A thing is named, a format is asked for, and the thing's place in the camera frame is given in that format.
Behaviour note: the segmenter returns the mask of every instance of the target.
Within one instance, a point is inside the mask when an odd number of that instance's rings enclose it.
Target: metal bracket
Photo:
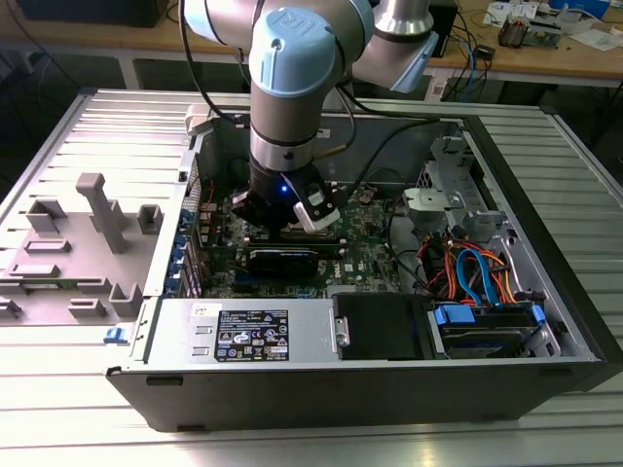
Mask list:
[[[196,136],[214,128],[214,123],[219,119],[220,117],[207,104],[193,104],[188,108],[184,118],[186,132]]]
[[[350,345],[350,334],[348,333],[348,318],[337,316],[335,318],[335,341],[338,347],[344,348]]]

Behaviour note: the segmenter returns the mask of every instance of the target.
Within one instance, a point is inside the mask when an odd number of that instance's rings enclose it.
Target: light blue joint cap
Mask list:
[[[543,308],[541,308],[540,305],[532,306],[532,314],[534,315],[534,319],[538,324],[543,324],[546,321],[545,313],[543,312]]]
[[[320,15],[302,8],[263,14],[253,29],[253,82],[276,97],[295,98],[322,86],[335,64],[335,36]]]
[[[423,46],[421,46],[420,53],[411,62],[411,65],[409,65],[407,70],[403,73],[396,84],[393,85],[391,90],[396,90],[398,92],[411,92],[416,88],[418,82],[420,81],[421,75],[424,73],[424,68],[426,68],[428,61],[432,57],[432,53],[435,51],[435,46],[437,45],[438,40],[439,34],[434,31],[431,32],[426,42]]]
[[[214,42],[220,42],[216,38],[212,24],[205,14],[205,0],[186,0],[184,4],[184,17],[191,29],[200,36]]]
[[[363,24],[363,32],[365,34],[367,45],[374,35],[375,27],[374,12],[370,6],[370,0],[350,0],[350,3],[361,17],[361,23]]]

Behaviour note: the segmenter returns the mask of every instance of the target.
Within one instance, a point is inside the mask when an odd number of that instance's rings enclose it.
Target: wire bundle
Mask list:
[[[422,244],[418,252],[419,259],[422,258],[426,249],[430,247],[431,239],[432,238],[428,238]],[[465,250],[471,250],[485,258],[489,263],[493,263],[493,265],[489,264],[486,270],[477,269],[470,280],[469,287],[465,287],[464,284],[459,284],[458,280],[458,261],[460,260],[460,256],[464,256],[465,253],[467,253]],[[466,240],[448,239],[443,254],[444,267],[425,285],[425,289],[428,292],[443,297],[445,300],[460,301],[462,304],[472,306],[479,305],[473,296],[470,296],[470,288],[479,280],[483,283],[488,282],[488,280],[482,280],[482,273],[486,273],[493,280],[497,292],[499,293],[499,299],[503,305],[518,303],[517,300],[515,300],[515,294],[513,293],[510,282],[510,269],[512,265],[506,265],[495,252]],[[465,260],[477,261],[476,256],[477,255],[469,256],[465,258]]]
[[[485,84],[487,83],[489,70],[491,70],[492,67],[491,60],[483,59],[483,61],[485,62],[485,71],[483,71],[483,73],[479,77],[474,77],[476,73],[477,60],[475,51],[478,48],[478,41],[476,40],[474,34],[467,29],[467,23],[465,22],[465,18],[460,12],[458,12],[458,18],[461,20],[463,27],[453,26],[454,34],[452,34],[450,38],[459,42],[459,44],[466,49],[466,53],[464,53],[463,50],[460,50],[465,57],[466,62],[465,66],[460,72],[460,75],[458,75],[457,80],[454,82],[453,85],[449,86],[449,91],[441,99],[442,101],[448,100],[448,98],[450,98],[452,94],[454,94],[455,98],[460,95],[460,100],[463,101],[469,94],[476,92],[477,90],[480,91],[480,94],[478,95],[478,98],[480,98],[480,95],[482,95],[482,91],[485,88]],[[460,87],[460,80],[465,75],[467,69],[470,70],[467,83]],[[478,82],[480,82],[480,85],[478,87],[475,87],[474,85]]]

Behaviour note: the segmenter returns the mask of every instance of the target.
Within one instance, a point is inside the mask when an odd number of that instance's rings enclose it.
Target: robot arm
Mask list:
[[[234,212],[278,231],[317,232],[340,218],[313,165],[322,103],[349,72],[392,90],[415,88],[437,35],[427,0],[186,0],[191,28],[251,50],[251,180]]]

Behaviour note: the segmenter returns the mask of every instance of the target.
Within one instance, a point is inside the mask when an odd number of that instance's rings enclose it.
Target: power supply label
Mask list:
[[[214,358],[219,362],[285,362],[289,343],[287,309],[222,310]]]

